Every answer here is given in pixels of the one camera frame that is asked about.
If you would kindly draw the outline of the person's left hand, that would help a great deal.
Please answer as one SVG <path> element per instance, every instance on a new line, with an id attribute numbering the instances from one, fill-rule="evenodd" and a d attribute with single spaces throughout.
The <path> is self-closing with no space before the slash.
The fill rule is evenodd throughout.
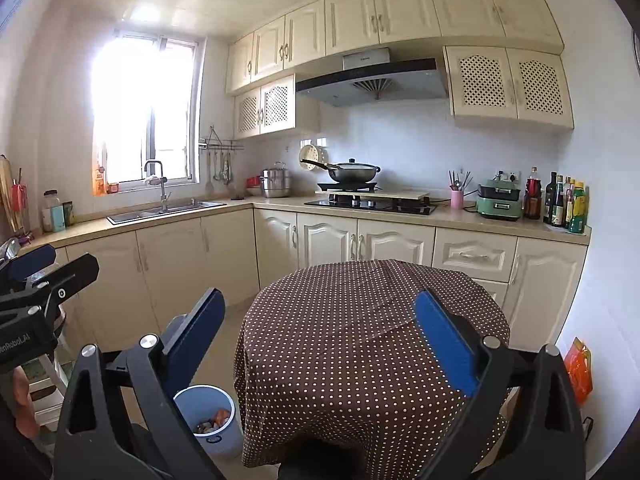
<path id="1" fill-rule="evenodd" d="M 36 421 L 34 406 L 29 392 L 29 380 L 24 370 L 18 366 L 12 372 L 13 409 L 17 430 L 26 438 L 39 436 L 40 426 Z"/>

